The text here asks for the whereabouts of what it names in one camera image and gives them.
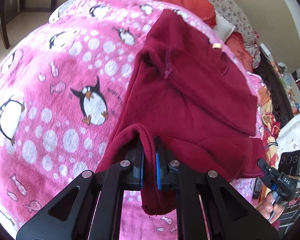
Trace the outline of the person's right hand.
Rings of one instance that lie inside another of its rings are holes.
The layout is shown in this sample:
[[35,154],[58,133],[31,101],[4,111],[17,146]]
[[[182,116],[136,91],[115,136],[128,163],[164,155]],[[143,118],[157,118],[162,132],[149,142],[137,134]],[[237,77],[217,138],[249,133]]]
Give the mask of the person's right hand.
[[284,207],[279,204],[272,204],[273,194],[269,192],[263,199],[262,203],[256,208],[257,211],[273,224],[282,215]]

